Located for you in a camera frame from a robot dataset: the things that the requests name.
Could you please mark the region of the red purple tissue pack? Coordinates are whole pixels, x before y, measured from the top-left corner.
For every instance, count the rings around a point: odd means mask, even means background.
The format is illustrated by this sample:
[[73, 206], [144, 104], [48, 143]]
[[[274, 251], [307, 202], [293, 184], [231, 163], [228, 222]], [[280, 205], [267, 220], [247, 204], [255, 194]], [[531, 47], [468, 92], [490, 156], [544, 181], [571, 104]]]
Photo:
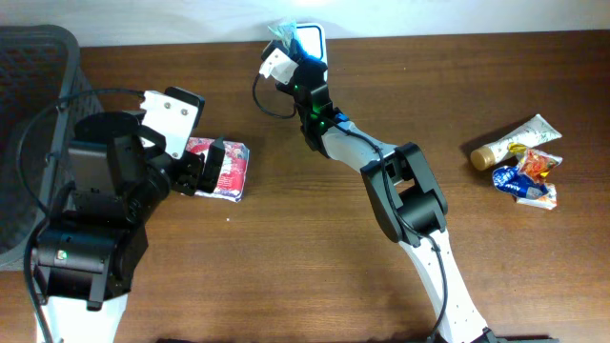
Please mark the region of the red purple tissue pack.
[[[223, 143], [225, 154], [219, 168], [216, 186], [211, 192], [206, 192], [198, 187], [195, 195], [237, 203], [243, 197], [250, 150], [244, 143], [227, 141], [223, 138], [220, 140]], [[187, 151], [204, 155], [205, 166], [208, 167], [214, 164], [210, 159], [210, 148], [213, 145], [214, 139], [212, 138], [191, 137], [187, 144]]]

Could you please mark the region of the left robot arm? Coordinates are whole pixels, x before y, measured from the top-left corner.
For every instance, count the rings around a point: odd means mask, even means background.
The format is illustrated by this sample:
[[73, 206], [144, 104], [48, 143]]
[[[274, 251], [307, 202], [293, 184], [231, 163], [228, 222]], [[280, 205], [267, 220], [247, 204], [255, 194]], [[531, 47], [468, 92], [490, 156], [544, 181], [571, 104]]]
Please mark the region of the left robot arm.
[[24, 276], [40, 342], [112, 342], [135, 268], [148, 248], [145, 225], [170, 192], [212, 190], [225, 156], [166, 153], [166, 137], [129, 112], [77, 122], [69, 144], [74, 177], [30, 236]]

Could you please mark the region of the blue yellow paste sachet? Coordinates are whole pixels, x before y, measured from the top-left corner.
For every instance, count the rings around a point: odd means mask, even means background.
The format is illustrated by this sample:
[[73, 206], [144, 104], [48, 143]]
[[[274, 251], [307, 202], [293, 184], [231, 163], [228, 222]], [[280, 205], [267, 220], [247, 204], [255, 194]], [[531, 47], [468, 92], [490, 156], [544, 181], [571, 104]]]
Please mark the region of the blue yellow paste sachet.
[[503, 166], [493, 171], [495, 188], [528, 200], [538, 200], [547, 195], [547, 175], [561, 164], [562, 158], [517, 143], [511, 143], [508, 151], [518, 158], [518, 163], [514, 167]]

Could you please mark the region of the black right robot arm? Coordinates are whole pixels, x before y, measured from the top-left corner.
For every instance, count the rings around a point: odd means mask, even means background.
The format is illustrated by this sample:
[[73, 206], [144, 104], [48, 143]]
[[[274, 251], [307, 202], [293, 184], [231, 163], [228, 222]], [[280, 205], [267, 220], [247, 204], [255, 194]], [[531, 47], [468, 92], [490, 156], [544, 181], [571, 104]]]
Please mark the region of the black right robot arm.
[[377, 224], [416, 267], [436, 315], [427, 339], [498, 342], [461, 277], [447, 229], [448, 203], [419, 146], [387, 145], [360, 131], [334, 106], [326, 64], [296, 40], [288, 56], [296, 67], [281, 89], [295, 101], [306, 142], [360, 173]]

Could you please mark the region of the teal toilet tissue pack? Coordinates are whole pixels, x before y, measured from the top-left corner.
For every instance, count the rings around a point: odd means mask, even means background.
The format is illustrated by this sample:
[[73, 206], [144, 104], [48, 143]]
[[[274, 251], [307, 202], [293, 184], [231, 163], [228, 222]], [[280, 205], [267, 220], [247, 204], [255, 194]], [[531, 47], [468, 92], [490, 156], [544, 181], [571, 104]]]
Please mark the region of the teal toilet tissue pack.
[[299, 41], [297, 23], [294, 19], [282, 19], [268, 26], [269, 31], [289, 49], [293, 41]]

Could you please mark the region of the white shampoo tube gold cap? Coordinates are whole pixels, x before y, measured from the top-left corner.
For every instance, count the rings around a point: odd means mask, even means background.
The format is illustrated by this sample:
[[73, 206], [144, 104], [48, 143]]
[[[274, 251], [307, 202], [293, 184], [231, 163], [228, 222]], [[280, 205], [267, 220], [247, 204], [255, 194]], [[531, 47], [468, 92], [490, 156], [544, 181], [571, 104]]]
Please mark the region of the white shampoo tube gold cap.
[[473, 150], [470, 161], [477, 170], [485, 171], [513, 157], [510, 149], [515, 145], [534, 148], [559, 138], [562, 134], [537, 113], [500, 139]]

